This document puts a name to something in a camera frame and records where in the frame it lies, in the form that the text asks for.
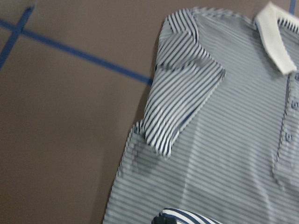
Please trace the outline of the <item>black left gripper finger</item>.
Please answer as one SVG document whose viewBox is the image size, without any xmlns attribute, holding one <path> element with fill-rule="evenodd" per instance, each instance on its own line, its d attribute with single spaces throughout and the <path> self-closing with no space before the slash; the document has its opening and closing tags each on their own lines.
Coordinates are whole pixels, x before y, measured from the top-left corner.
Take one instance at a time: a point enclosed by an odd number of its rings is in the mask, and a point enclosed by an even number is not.
<svg viewBox="0 0 299 224">
<path fill-rule="evenodd" d="M 153 224 L 177 224 L 177 219 L 168 213 L 160 212 L 156 217 L 153 218 Z"/>
</svg>

